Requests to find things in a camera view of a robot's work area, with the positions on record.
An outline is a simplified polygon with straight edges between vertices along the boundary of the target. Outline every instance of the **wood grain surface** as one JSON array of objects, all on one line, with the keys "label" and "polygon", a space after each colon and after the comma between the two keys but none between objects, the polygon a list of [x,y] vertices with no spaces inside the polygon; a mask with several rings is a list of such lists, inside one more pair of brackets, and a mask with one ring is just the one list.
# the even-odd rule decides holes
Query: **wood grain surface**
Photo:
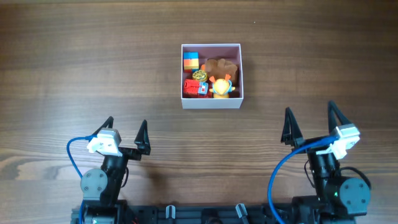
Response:
[{"label": "wood grain surface", "polygon": [[[240,110],[183,110],[181,44],[241,43]],[[328,100],[359,127],[341,161],[374,185],[358,223],[398,220],[398,5],[212,1],[0,6],[0,223],[69,223],[82,198],[65,151],[114,116],[123,146],[148,120],[152,153],[130,162],[131,205],[262,203],[290,106],[306,138]],[[101,156],[72,145],[82,172]],[[299,155],[274,201],[314,195]]]}]

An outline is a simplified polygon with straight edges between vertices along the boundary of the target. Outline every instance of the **brown stuffed toy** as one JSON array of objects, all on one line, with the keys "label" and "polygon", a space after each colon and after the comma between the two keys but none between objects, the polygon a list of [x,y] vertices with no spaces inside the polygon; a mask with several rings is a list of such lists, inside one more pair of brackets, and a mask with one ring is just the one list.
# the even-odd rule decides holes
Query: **brown stuffed toy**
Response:
[{"label": "brown stuffed toy", "polygon": [[206,61],[205,71],[209,77],[214,77],[216,80],[219,78],[224,78],[226,74],[231,75],[231,82],[233,85],[236,85],[238,82],[238,66],[234,63],[230,62],[229,60],[225,59],[209,59]]}]

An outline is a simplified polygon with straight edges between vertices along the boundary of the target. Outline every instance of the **yellow toy figure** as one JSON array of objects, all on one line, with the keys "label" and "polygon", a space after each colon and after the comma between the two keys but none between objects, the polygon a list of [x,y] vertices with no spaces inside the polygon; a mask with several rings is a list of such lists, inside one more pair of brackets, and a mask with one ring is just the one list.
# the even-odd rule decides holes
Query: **yellow toy figure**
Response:
[{"label": "yellow toy figure", "polygon": [[219,78],[217,81],[214,77],[210,77],[209,80],[213,83],[213,88],[209,89],[210,92],[213,93],[213,98],[229,98],[228,93],[235,90],[235,87],[232,87],[232,82],[229,80],[231,75],[226,74],[225,79]]}]

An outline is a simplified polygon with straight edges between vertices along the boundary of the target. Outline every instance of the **building block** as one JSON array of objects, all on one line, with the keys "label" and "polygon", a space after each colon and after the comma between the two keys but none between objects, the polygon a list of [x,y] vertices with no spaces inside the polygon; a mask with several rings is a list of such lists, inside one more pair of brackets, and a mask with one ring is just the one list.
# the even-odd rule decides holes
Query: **building block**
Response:
[{"label": "building block", "polygon": [[196,66],[199,69],[199,59],[191,59],[191,64],[192,66]]},{"label": "building block", "polygon": [[190,59],[184,59],[184,67],[185,66],[190,66],[191,62],[192,62],[192,60],[190,60]]},{"label": "building block", "polygon": [[183,54],[183,58],[184,59],[195,59],[195,58],[199,58],[199,54],[198,54],[198,52],[185,52]]},{"label": "building block", "polygon": [[199,68],[197,66],[195,66],[195,65],[184,66],[184,70],[188,70],[188,69],[192,70],[192,69],[199,69]]},{"label": "building block", "polygon": [[196,80],[186,79],[184,81],[183,94],[192,98],[212,98],[213,94],[208,91],[209,84]]}]

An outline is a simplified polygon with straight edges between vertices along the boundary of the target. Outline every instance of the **open cardboard box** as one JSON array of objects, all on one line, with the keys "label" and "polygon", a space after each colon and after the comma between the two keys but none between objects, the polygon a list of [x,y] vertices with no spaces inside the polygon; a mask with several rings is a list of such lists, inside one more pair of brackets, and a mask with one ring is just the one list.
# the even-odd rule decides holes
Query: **open cardboard box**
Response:
[{"label": "open cardboard box", "polygon": [[[238,84],[236,89],[229,93],[227,99],[216,98],[186,98],[183,95],[183,86],[186,78],[192,78],[191,73],[184,73],[183,53],[198,52],[199,67],[208,59],[232,61],[238,66]],[[181,48],[181,102],[183,109],[239,109],[243,101],[243,67],[241,44],[183,44]]]}]

